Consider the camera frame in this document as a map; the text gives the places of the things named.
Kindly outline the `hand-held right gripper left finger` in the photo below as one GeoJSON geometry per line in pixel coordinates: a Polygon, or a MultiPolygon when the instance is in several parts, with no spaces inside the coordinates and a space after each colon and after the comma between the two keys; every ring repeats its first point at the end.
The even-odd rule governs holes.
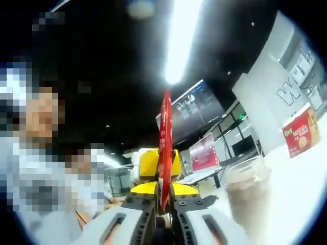
{"type": "Polygon", "coordinates": [[[121,206],[99,217],[100,244],[151,244],[156,228],[156,182],[140,184],[121,206]]]}

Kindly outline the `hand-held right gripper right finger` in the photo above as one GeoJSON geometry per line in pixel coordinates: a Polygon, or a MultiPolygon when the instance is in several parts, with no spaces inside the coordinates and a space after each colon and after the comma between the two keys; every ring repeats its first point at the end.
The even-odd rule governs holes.
{"type": "Polygon", "coordinates": [[[170,215],[176,244],[231,244],[225,218],[211,208],[216,200],[215,195],[202,198],[191,186],[171,184],[170,215]]]}

